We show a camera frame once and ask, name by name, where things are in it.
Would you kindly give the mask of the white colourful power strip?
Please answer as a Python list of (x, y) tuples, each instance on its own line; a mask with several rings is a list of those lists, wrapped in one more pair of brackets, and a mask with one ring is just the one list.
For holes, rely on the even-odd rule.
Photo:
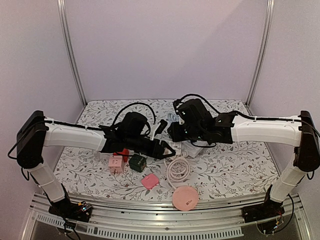
[(181, 144), (181, 154), (184, 157), (196, 158), (203, 148), (192, 145), (190, 142), (182, 142)]

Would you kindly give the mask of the dark green cube socket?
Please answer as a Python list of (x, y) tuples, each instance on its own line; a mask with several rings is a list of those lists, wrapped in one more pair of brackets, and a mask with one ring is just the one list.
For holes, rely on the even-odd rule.
[(147, 158), (142, 155), (134, 154), (129, 159), (129, 167), (136, 172), (141, 173), (146, 166), (147, 166)]

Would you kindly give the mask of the pink plug adapter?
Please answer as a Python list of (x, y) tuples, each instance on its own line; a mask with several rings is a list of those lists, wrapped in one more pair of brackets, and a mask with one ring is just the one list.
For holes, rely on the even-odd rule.
[(149, 175), (145, 176), (142, 180), (141, 180), (141, 184), (147, 189), (147, 190), (151, 190), (152, 188), (154, 188), (156, 185), (159, 184), (159, 178), (153, 174), (150, 173)]

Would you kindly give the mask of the red cube socket adapter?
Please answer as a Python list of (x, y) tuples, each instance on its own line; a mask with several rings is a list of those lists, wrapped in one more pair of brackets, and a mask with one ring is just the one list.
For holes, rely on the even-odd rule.
[(126, 148), (124, 148), (122, 151), (116, 151), (112, 154), (113, 156), (123, 156), (123, 157), (129, 157), (130, 151)]

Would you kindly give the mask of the light pink cube socket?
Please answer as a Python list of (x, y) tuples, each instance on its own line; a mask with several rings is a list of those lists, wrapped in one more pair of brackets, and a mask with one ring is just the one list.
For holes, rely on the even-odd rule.
[(125, 162), (121, 155), (112, 155), (108, 160), (108, 168), (112, 174), (122, 174), (125, 168)]

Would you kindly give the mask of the white plug block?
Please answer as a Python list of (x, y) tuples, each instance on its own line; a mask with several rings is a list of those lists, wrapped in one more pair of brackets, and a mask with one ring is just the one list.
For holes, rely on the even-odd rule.
[(180, 155), (182, 152), (182, 143), (181, 142), (173, 142), (173, 141), (169, 141), (168, 143), (172, 149), (175, 150), (175, 154), (176, 155)]

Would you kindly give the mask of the pink round cable reel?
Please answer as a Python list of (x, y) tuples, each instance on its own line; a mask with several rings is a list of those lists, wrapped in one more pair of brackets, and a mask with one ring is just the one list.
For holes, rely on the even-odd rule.
[(180, 211), (190, 211), (196, 207), (199, 195), (195, 188), (184, 185), (174, 190), (172, 204)]

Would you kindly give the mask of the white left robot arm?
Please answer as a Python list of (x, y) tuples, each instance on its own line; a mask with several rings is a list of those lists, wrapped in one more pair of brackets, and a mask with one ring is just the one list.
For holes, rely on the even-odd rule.
[(127, 149), (162, 160), (176, 155), (166, 141), (155, 138), (166, 126), (164, 120), (149, 124), (144, 115), (135, 111), (126, 113), (122, 121), (113, 121), (109, 126), (90, 127), (46, 118), (41, 110), (36, 110), (17, 133), (16, 143), (7, 156), (28, 171), (63, 217), (70, 217), (75, 211), (74, 205), (64, 186), (45, 164), (44, 147), (84, 148), (107, 154)]

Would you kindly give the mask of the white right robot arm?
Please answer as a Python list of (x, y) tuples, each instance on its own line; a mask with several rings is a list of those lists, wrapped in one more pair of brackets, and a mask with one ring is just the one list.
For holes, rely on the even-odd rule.
[(174, 142), (196, 141), (208, 145), (235, 142), (278, 143), (294, 147), (290, 163), (279, 179), (269, 188), (265, 202), (259, 206), (262, 218), (269, 218), (278, 210), (286, 196), (308, 173), (320, 166), (319, 132), (311, 114), (302, 110), (289, 117), (249, 116), (237, 110), (218, 112), (213, 117), (206, 106), (210, 103), (198, 94), (173, 101), (179, 121), (173, 122), (168, 134)]

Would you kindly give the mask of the floral table cloth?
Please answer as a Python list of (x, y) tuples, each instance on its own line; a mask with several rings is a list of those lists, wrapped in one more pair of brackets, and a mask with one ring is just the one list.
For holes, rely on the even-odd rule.
[[(94, 100), (84, 108), (78, 124), (109, 126), (113, 121), (121, 121), (128, 112), (139, 112), (150, 123), (178, 120), (170, 99)], [(278, 178), (275, 164), (262, 142), (219, 143), (213, 148), (203, 149), (195, 158), (188, 157), (187, 161), (190, 175), (184, 184), (196, 189), (201, 200), (264, 194)], [(168, 160), (148, 158), (143, 172), (134, 171), (126, 165), (123, 173), (112, 174), (108, 168), (108, 158), (99, 158), (93, 150), (66, 147), (54, 174), (70, 194), (169, 202), (179, 183), (168, 182), (168, 163)], [(159, 179), (159, 184), (151, 190), (141, 183), (149, 174), (155, 174)]]

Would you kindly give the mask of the aluminium front rail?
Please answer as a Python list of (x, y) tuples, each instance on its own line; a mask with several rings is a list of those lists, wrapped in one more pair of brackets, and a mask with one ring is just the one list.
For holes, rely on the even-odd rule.
[(71, 194), (73, 202), (93, 205), (88, 222), (76, 222), (64, 233), (61, 217), (49, 213), (46, 197), (36, 193), (27, 211), (23, 240), (311, 240), (313, 235), (299, 195), (283, 203), (279, 229), (262, 234), (257, 222), (245, 222), (242, 208), (259, 204), (263, 194), (200, 201), (191, 211), (172, 203), (120, 200)]

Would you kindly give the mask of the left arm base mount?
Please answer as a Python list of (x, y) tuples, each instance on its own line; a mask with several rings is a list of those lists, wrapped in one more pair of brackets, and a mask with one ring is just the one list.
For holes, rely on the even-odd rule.
[(50, 214), (62, 217), (63, 219), (71, 219), (75, 221), (88, 223), (93, 210), (92, 206), (86, 208), (90, 204), (86, 203), (85, 201), (80, 202), (80, 205), (78, 203), (71, 202), (70, 197), (63, 185), (62, 189), (64, 193), (64, 198), (57, 202), (52, 202), (50, 198), (46, 195), (50, 203), (48, 212)]

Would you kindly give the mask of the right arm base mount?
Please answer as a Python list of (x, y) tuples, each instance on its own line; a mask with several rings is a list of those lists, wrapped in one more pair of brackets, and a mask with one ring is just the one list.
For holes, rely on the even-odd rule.
[(283, 202), (271, 200), (270, 193), (272, 186), (273, 185), (268, 188), (262, 203), (245, 206), (241, 209), (241, 215), (245, 223), (260, 221), (285, 213)]

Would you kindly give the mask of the right aluminium corner post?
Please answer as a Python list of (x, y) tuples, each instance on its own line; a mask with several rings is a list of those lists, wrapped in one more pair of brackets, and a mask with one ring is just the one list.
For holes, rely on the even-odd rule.
[(253, 76), (251, 80), (251, 84), (249, 87), (249, 91), (246, 97), (245, 105), (249, 109), (253, 103), (253, 99), (256, 93), (256, 89), (258, 86), (259, 78), (261, 75), (261, 71), (264, 64), (264, 59), (268, 47), (269, 36), (272, 28), (272, 21), (274, 15), (274, 8), (275, 8), (275, 0), (268, 0), (266, 3), (266, 11), (265, 11), (265, 18), (264, 18), (264, 25), (262, 31), (262, 37), (260, 41), (260, 46), (258, 50), (257, 60), (253, 71)]

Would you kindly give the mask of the aluminium corner post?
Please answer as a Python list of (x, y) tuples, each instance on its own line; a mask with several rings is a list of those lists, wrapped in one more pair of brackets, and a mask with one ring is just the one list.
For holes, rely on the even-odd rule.
[(262, 31), (262, 37), (260, 41), (260, 46), (258, 50), (257, 60), (253, 71), (253, 76), (251, 80), (251, 84), (249, 87), (249, 91), (246, 97), (245, 105), (249, 109), (253, 103), (253, 99), (256, 93), (256, 89), (258, 86), (259, 78), (261, 75), (261, 71), (264, 64), (264, 59), (268, 47), (269, 36), (272, 28), (272, 21), (274, 15), (274, 8), (275, 8), (275, 0), (268, 0), (266, 3), (266, 11), (265, 11), (265, 18), (264, 18), (264, 25)]
[(63, 36), (74, 84), (75, 84), (79, 99), (81, 101), (81, 104), (85, 107), (88, 104), (88, 101), (85, 96), (85, 91), (81, 82), (77, 61), (76, 61), (75, 53), (73, 50), (71, 34), (70, 34), (69, 25), (68, 25), (67, 11), (66, 11), (66, 1), (57, 0), (57, 8), (58, 8), (58, 14), (59, 14), (60, 25), (62, 30), (62, 36)]

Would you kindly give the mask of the left aluminium corner post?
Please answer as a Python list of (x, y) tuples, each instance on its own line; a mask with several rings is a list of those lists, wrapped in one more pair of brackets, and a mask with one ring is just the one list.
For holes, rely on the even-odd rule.
[(69, 25), (68, 25), (67, 11), (66, 11), (66, 1), (57, 0), (57, 8), (58, 8), (58, 14), (59, 14), (60, 25), (62, 30), (62, 36), (63, 36), (74, 84), (75, 84), (79, 99), (81, 101), (81, 104), (85, 107), (88, 104), (88, 101), (85, 96), (85, 91), (81, 82), (77, 61), (76, 61), (75, 53), (73, 50), (71, 34), (70, 34)]

